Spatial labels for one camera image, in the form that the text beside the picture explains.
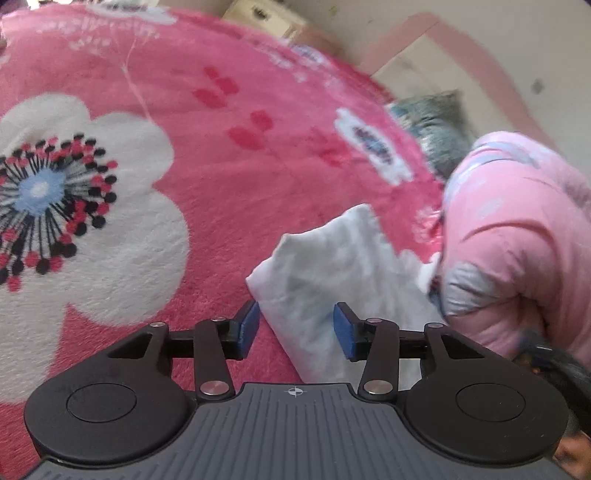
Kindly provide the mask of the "person right hand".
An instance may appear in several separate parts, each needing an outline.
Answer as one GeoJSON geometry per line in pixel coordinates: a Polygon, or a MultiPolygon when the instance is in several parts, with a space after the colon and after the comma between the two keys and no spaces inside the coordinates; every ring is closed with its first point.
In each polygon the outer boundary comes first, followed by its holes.
{"type": "Polygon", "coordinates": [[[591,475],[590,438],[580,432],[561,439],[554,460],[572,477],[587,480],[591,475]]]}

